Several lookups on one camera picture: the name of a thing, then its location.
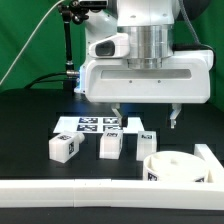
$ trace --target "white cup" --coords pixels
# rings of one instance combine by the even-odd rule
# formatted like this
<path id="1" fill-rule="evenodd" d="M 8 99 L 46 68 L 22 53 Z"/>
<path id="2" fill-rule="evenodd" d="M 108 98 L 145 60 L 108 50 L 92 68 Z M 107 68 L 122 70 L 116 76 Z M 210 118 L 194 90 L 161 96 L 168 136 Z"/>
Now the white cup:
<path id="1" fill-rule="evenodd" d="M 208 172 L 204 160 L 183 152 L 157 152 L 143 162 L 143 180 L 149 181 L 207 182 Z"/>

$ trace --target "white cube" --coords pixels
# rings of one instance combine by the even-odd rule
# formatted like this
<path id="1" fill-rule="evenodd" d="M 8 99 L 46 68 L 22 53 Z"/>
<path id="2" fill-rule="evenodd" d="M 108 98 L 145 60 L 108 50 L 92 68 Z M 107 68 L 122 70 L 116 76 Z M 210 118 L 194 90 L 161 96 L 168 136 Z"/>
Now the white cube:
<path id="1" fill-rule="evenodd" d="M 137 141 L 136 160 L 143 161 L 148 155 L 157 150 L 157 140 L 155 131 L 139 131 Z"/>
<path id="2" fill-rule="evenodd" d="M 100 158 L 119 159 L 122 141 L 123 130 L 106 130 L 100 139 Z"/>
<path id="3" fill-rule="evenodd" d="M 63 132 L 49 141 L 49 157 L 65 163 L 79 151 L 79 144 L 84 140 L 82 133 Z"/>

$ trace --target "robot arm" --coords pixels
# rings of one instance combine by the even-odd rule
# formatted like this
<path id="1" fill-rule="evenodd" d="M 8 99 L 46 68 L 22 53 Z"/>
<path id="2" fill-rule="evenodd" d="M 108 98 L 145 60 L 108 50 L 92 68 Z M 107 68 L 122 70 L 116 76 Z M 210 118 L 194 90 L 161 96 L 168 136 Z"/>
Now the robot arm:
<path id="1" fill-rule="evenodd" d="M 173 128 L 182 103 L 204 103 L 209 99 L 213 52 L 200 48 L 173 50 L 179 0 L 116 3 L 117 18 L 103 11 L 87 14 L 86 61 L 80 68 L 80 86 L 75 91 L 85 93 L 90 102 L 116 105 L 112 106 L 116 114 L 120 103 L 171 103 Z"/>

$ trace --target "metal cylinder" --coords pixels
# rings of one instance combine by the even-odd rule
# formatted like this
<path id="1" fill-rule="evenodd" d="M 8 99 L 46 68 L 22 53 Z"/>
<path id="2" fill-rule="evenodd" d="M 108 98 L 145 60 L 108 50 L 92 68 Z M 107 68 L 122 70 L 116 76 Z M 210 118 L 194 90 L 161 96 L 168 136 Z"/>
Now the metal cylinder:
<path id="1" fill-rule="evenodd" d="M 129 68 L 161 68 L 162 58 L 173 55 L 172 31 L 172 25 L 119 27 L 118 32 L 127 33 L 130 39 Z"/>

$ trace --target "green backdrop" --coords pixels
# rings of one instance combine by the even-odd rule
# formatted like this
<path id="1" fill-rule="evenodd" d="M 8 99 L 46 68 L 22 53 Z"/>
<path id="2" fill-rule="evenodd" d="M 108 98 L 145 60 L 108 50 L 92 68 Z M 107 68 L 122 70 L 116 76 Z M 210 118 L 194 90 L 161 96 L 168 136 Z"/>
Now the green backdrop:
<path id="1" fill-rule="evenodd" d="M 19 53 L 28 37 L 55 0 L 0 1 L 0 78 Z M 216 50 L 217 64 L 211 73 L 211 99 L 224 110 L 224 50 L 223 50 L 223 0 L 212 0 L 209 8 L 193 25 L 203 44 Z M 84 27 L 71 25 L 75 67 L 84 61 Z M 63 22 L 55 9 L 41 26 L 16 66 L 0 86 L 0 91 L 23 88 L 35 78 L 64 71 L 65 47 Z M 175 25 L 175 42 L 191 43 L 193 40 L 184 22 Z M 35 88 L 62 88 L 62 84 L 39 84 Z"/>

